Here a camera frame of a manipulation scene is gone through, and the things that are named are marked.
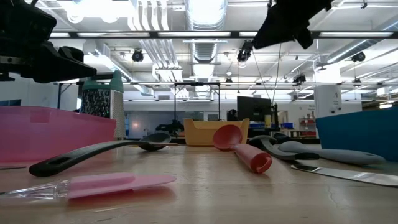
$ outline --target table surface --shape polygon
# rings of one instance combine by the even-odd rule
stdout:
[[[398,174],[396,164],[356,167],[300,161],[310,166]],[[168,147],[157,152],[122,147],[59,175],[0,170],[0,191],[23,189],[78,175],[133,172],[173,175],[176,182],[69,202],[1,205],[0,223],[397,223],[398,189],[326,177],[274,159],[253,174],[232,153],[212,147]]]

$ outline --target ceiling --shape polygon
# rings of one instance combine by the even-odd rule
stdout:
[[[131,5],[130,0],[114,1],[116,10],[119,10],[120,18],[114,23],[106,23],[99,17],[85,17],[80,23],[73,24],[68,21],[67,12],[62,8],[64,1],[39,1],[37,7],[51,13],[58,20],[55,31],[110,31],[110,30],[130,30],[127,25],[127,18]],[[226,23],[224,30],[251,30],[260,28],[267,14],[266,3],[268,1],[248,1],[248,0],[230,0],[226,13]],[[168,22],[170,30],[186,30],[187,23],[185,18],[184,0],[168,0]],[[398,0],[371,0],[368,1],[366,9],[360,9],[363,5],[362,0],[335,0],[334,8],[329,12],[322,11],[314,16],[310,23],[310,30],[328,30],[328,31],[368,31],[378,30],[381,24],[388,20],[396,18],[398,21]],[[72,45],[82,46],[85,40],[52,40],[54,45]],[[128,70],[135,80],[140,82],[154,82],[152,74],[152,61],[144,52],[144,61],[134,63],[131,59],[134,49],[141,48],[137,39],[104,39],[98,40],[105,43],[111,49],[111,57],[117,60],[126,70]],[[304,74],[307,81],[313,80],[314,67],[313,62],[317,61],[318,55],[326,56],[336,52],[340,48],[354,42],[354,39],[319,39],[310,48],[304,50],[297,42],[288,42],[280,45],[273,45],[264,49],[255,50],[252,57],[247,61],[244,68],[238,69],[236,53],[242,46],[243,39],[228,39],[228,43],[220,44],[218,49],[215,71],[212,82],[224,82],[227,72],[232,73],[234,82],[257,82],[261,80],[267,82],[291,82],[298,72]],[[174,39],[173,46],[177,54],[178,62],[182,67],[182,77],[189,80],[194,76],[192,73],[192,58],[190,45],[184,44],[182,39]],[[341,73],[341,81],[351,82],[354,77],[367,73],[378,71],[386,66],[398,62],[398,41],[395,39],[383,40],[363,51],[366,60],[357,62],[342,61],[338,64]],[[90,62],[91,66],[98,69],[99,72],[110,72],[109,68],[100,62]],[[299,65],[300,70],[292,70]],[[372,76],[363,82],[380,82],[385,79],[398,79],[398,66],[396,70],[392,69],[386,73],[380,73]],[[261,86],[252,86],[251,88],[262,88]],[[363,88],[363,93],[374,91],[377,87],[370,86]],[[136,91],[134,87],[126,87],[127,91]]]

